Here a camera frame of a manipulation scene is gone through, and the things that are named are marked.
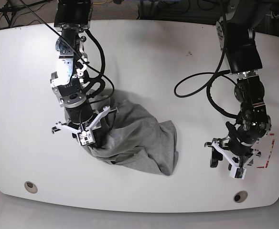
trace gray floor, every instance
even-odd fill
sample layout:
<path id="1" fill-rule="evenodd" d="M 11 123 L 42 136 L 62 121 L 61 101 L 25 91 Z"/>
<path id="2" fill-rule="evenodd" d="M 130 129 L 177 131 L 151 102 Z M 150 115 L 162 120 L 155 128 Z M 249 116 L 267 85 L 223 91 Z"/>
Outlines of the gray floor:
<path id="1" fill-rule="evenodd" d="M 37 2 L 39 0 L 24 0 L 25 3 L 31 4 Z M 94 10 L 92 19 L 93 20 L 102 20 L 102 19 L 136 19 L 138 17 L 138 8 L 135 1 L 125 0 L 122 2 L 121 5 L 116 5 L 111 0 L 108 0 L 107 3 L 103 3 L 105 0 L 94 0 Z M 0 8 L 4 6 L 7 0 L 0 0 Z M 19 0 L 11 0 L 14 5 L 21 5 Z M 42 5 L 38 5 L 32 7 L 33 10 L 37 10 Z M 46 3 L 40 10 L 36 13 L 46 22 L 50 23 L 54 21 L 55 13 L 57 8 L 57 0 L 53 0 L 50 3 Z M 20 14 L 28 12 L 26 9 L 17 13 L 16 17 Z M 28 13 L 24 14 L 18 18 L 16 18 L 15 24 L 16 25 L 27 25 L 36 18 L 34 15 Z M 4 17 L 0 20 L 0 27 L 7 26 L 7 22 Z"/>

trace gray cloth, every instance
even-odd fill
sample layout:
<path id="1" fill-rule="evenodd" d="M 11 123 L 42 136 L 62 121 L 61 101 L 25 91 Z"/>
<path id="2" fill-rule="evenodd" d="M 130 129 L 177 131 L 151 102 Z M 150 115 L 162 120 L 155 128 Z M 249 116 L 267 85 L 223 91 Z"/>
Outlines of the gray cloth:
<path id="1" fill-rule="evenodd" d="M 97 143 L 84 149 L 111 165 L 170 176 L 179 156 L 173 123 L 159 124 L 146 109 L 129 100 L 113 104 L 111 99 L 111 103 L 119 112 L 102 120 L 103 128 L 94 131 Z"/>

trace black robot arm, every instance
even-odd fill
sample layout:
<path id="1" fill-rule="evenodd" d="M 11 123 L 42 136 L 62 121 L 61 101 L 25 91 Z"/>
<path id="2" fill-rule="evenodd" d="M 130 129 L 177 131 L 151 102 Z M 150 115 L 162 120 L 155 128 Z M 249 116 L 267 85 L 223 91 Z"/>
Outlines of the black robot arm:
<path id="1" fill-rule="evenodd" d="M 109 107 L 104 107 L 101 112 L 93 110 L 89 101 L 104 90 L 105 82 L 102 77 L 106 67 L 101 45 L 89 31 L 92 8 L 91 0 L 59 0 L 54 21 L 55 28 L 61 31 L 62 35 L 55 46 L 59 60 L 57 71 L 52 74 L 51 87 L 60 106 L 65 108 L 68 121 L 56 123 L 52 132 L 69 131 L 81 146 L 95 143 L 93 130 L 99 129 L 100 119 L 111 112 Z M 84 51 L 86 37 L 79 36 L 83 32 L 100 52 L 101 70 L 95 78 L 91 78 L 87 71 L 87 67 L 91 67 Z M 95 84 L 99 84 L 99 88 L 90 91 Z"/>
<path id="2" fill-rule="evenodd" d="M 205 145 L 213 148 L 211 167 L 217 167 L 218 161 L 225 156 L 230 163 L 230 176 L 234 178 L 245 177 L 246 166 L 258 153 L 252 149 L 253 144 L 271 129 L 264 103 L 265 90 L 258 75 L 262 62 L 256 49 L 254 31 L 271 5 L 270 1 L 241 0 L 235 12 L 228 14 L 227 21 L 221 19 L 217 23 L 222 49 L 224 34 L 227 34 L 225 62 L 231 73 L 238 76 L 235 96 L 241 105 L 239 114 L 234 116 L 235 125 L 226 123 L 228 136 L 213 139 Z M 210 88 L 208 85 L 207 94 L 211 98 Z"/>

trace round hole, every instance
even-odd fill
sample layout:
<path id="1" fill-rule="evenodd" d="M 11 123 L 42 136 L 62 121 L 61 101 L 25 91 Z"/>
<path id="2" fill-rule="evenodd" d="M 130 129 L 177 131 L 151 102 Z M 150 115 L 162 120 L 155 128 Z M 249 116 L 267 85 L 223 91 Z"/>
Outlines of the round hole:
<path id="1" fill-rule="evenodd" d="M 77 97 L 78 97 L 77 94 L 72 94 L 69 98 L 70 98 L 70 99 L 75 99 L 75 98 L 77 98 Z"/>
<path id="2" fill-rule="evenodd" d="M 234 197 L 234 201 L 237 202 L 237 201 L 239 201 L 239 200 L 240 200 L 240 195 L 236 195 L 236 196 Z"/>
<path id="3" fill-rule="evenodd" d="M 28 186 L 29 188 L 33 188 L 33 183 L 27 182 L 27 186 Z"/>
<path id="4" fill-rule="evenodd" d="M 38 192 L 38 188 L 36 187 L 36 185 L 30 181 L 25 182 L 25 189 L 32 194 Z"/>
<path id="5" fill-rule="evenodd" d="M 246 191 L 240 191 L 234 195 L 234 202 L 242 203 L 248 197 L 248 193 Z"/>

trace screw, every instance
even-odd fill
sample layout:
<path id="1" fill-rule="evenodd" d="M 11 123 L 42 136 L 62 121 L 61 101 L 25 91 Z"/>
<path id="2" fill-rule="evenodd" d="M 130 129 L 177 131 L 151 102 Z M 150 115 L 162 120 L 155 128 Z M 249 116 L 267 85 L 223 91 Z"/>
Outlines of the screw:
<path id="1" fill-rule="evenodd" d="M 81 40 L 82 42 L 86 42 L 86 37 L 85 37 L 85 36 L 82 36 L 82 37 L 80 38 L 80 40 Z"/>
<path id="2" fill-rule="evenodd" d="M 260 123 L 259 128 L 262 129 L 262 130 L 265 129 L 266 128 L 266 123 Z"/>

